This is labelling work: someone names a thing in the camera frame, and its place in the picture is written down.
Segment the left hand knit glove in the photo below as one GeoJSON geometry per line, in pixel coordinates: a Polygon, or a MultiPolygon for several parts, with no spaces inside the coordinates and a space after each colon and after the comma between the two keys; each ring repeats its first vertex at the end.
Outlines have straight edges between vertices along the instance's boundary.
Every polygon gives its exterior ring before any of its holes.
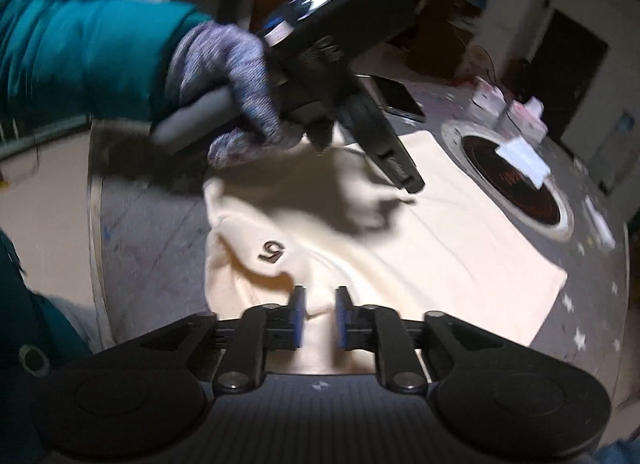
{"type": "Polygon", "coordinates": [[[208,162],[215,169],[257,161],[300,142],[302,128],[282,121],[271,99],[262,41],[234,24],[209,20],[186,32],[177,45],[168,67],[165,95],[184,107],[219,82],[228,84],[246,122],[213,139],[208,162]]]}

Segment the teal jacket forearm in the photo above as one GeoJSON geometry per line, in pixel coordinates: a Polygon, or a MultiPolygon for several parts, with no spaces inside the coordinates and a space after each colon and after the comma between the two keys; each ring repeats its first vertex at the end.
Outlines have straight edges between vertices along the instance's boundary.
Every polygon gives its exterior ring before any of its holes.
{"type": "Polygon", "coordinates": [[[1,124],[168,116],[178,105],[166,90],[172,56],[208,20],[175,2],[1,0],[1,124]]]}

